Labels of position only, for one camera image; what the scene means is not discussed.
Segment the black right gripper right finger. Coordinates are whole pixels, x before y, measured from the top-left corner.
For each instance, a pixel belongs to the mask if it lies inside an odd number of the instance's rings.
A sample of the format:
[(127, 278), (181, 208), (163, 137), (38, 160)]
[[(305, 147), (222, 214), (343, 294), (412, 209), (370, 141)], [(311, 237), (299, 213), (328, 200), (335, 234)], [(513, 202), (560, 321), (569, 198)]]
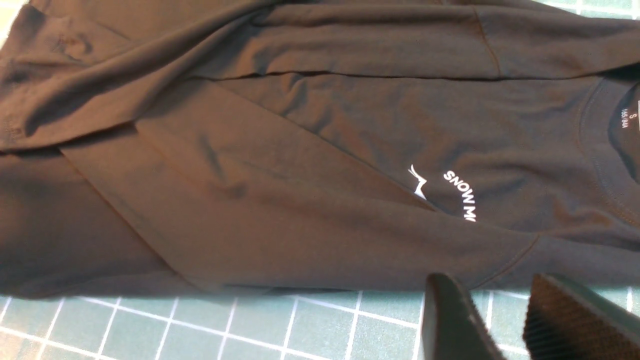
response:
[(533, 360), (637, 360), (639, 317), (565, 276), (534, 276), (523, 340)]

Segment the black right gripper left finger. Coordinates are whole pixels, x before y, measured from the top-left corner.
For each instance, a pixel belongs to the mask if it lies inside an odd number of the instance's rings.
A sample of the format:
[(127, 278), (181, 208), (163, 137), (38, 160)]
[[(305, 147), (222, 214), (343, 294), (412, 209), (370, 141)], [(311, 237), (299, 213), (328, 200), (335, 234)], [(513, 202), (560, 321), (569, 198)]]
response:
[(503, 360), (470, 293), (452, 276), (426, 278), (422, 346), (425, 360)]

